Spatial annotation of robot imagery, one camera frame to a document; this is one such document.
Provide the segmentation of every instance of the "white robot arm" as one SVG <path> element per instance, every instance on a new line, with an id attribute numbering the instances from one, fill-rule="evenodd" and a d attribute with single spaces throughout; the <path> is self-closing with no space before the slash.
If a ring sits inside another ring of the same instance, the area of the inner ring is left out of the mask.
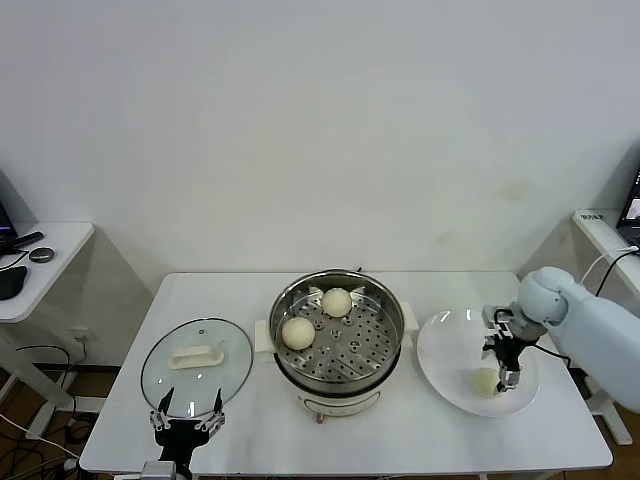
<path id="1" fill-rule="evenodd" d="M 618 403 L 640 412 L 640 318 L 595 297 L 564 270 L 544 267 L 531 272 L 516 302 L 487 306 L 483 318 L 498 332 L 483 348 L 494 350 L 500 364 L 498 390 L 515 387 L 517 357 L 549 330 L 565 353 Z"/>

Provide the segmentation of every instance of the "small white desk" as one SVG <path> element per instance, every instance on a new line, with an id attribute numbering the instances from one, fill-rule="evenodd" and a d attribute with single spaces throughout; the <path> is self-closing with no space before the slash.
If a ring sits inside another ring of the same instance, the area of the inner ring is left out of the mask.
<path id="1" fill-rule="evenodd" d="M 410 302 L 420 324 L 445 309 L 508 305 L 518 288 L 510 272 L 369 274 L 400 301 Z M 163 335 L 189 320 L 215 316 L 237 323 L 253 340 L 254 322 L 266 319 L 276 296 L 299 276 L 168 275 L 82 452 L 82 467 L 134 473 L 159 457 L 140 372 Z M 376 405 L 323 425 L 298 405 L 273 363 L 255 361 L 243 388 L 224 406 L 226 425 L 195 450 L 190 468 L 196 475 L 327 476 L 540 472 L 609 465 L 611 452 L 563 362 L 542 352 L 533 354 L 540 368 L 540 392 L 518 415 L 489 419 L 459 410 L 426 381 L 415 350 L 405 348 Z"/>
<path id="2" fill-rule="evenodd" d="M 78 254 L 80 249 L 93 235 L 93 225 L 80 222 L 47 222 L 36 224 L 16 224 L 19 235 L 31 232 L 42 232 L 45 238 L 27 245 L 23 250 L 38 247 L 50 247 L 55 256 L 48 263 L 33 263 L 25 256 L 15 266 L 26 265 L 29 269 L 22 291 L 9 300 L 0 301 L 0 323 L 17 323 L 27 318 L 38 303 L 49 291 L 62 272 Z M 14 256 L 6 256 L 0 260 L 0 267 L 9 265 Z M 26 355 L 16 352 L 15 348 L 0 337 L 0 366 L 11 373 L 11 377 L 0 390 L 0 401 L 10 391 L 16 380 L 22 380 L 40 395 L 47 403 L 40 409 L 29 430 L 40 435 L 46 428 L 56 407 L 64 411 L 73 409 L 73 399 L 66 390 L 75 378 L 68 374 L 64 385 L 51 381 L 40 370 L 34 367 Z M 76 411 L 99 411 L 102 399 L 89 397 L 76 398 Z"/>
<path id="3" fill-rule="evenodd" d="M 616 230 L 619 217 L 619 210 L 578 210 L 573 214 L 573 221 L 596 249 L 604 253 L 629 246 Z M 611 263 L 616 257 L 612 253 L 604 261 Z M 640 257 L 629 255 L 622 258 L 616 263 L 616 272 L 633 295 L 640 298 Z"/>

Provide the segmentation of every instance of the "steamed bun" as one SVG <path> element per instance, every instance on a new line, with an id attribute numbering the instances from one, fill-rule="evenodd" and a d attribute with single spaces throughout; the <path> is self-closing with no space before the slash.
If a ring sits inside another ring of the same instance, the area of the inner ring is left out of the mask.
<path id="1" fill-rule="evenodd" d="M 322 310 L 332 317 L 344 317 L 351 311 L 351 295 L 343 288 L 332 288 L 322 296 Z"/>
<path id="2" fill-rule="evenodd" d="M 473 388 L 478 395 L 485 398 L 496 398 L 500 394 L 496 385 L 500 381 L 498 371 L 495 368 L 479 368 L 473 372 Z"/>
<path id="3" fill-rule="evenodd" d="M 304 350 L 315 338 L 313 324 L 306 318 L 294 317 L 282 327 L 282 341 L 291 350 Z"/>

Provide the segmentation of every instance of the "white plate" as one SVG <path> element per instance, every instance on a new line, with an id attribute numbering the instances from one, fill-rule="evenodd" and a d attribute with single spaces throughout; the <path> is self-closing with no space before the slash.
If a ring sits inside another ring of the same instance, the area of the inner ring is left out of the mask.
<path id="1" fill-rule="evenodd" d="M 524 410 L 540 388 L 538 366 L 527 349 L 520 355 L 520 382 L 511 391 L 484 398 L 471 377 L 481 367 L 498 369 L 493 355 L 484 360 L 482 346 L 489 333 L 479 312 L 441 312 L 423 325 L 418 335 L 418 360 L 433 387 L 455 406 L 483 417 L 506 417 Z"/>

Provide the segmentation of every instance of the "pot handle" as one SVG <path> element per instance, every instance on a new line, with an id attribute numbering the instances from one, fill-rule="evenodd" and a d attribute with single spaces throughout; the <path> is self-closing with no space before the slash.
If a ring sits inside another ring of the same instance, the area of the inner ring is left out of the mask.
<path id="1" fill-rule="evenodd" d="M 269 327 L 266 320 L 259 320 L 255 324 L 254 351 L 263 362 L 273 362 L 273 354 L 276 348 L 269 336 Z"/>
<path id="2" fill-rule="evenodd" d="M 411 310 L 409 302 L 400 302 L 400 308 L 402 308 L 402 315 L 404 316 L 404 335 L 402 337 L 402 346 L 411 348 L 413 347 L 413 339 L 411 336 L 420 330 L 420 326 L 413 314 L 413 310 Z"/>

